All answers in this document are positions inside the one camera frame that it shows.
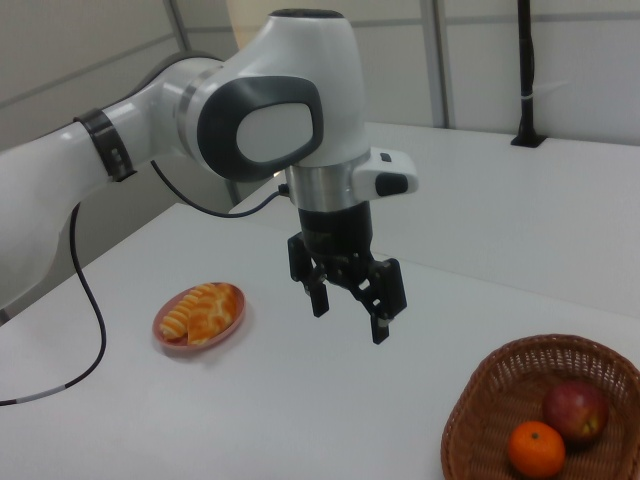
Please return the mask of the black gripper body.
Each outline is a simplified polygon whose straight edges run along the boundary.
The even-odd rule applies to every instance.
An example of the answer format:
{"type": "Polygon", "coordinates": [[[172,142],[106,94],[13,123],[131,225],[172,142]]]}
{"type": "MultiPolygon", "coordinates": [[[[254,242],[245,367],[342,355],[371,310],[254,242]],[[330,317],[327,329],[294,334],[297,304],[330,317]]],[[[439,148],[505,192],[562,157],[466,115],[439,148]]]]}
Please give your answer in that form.
{"type": "Polygon", "coordinates": [[[326,279],[348,290],[369,281],[375,263],[370,251],[373,238],[368,202],[332,212],[298,210],[297,262],[306,278],[314,266],[326,279]]]}

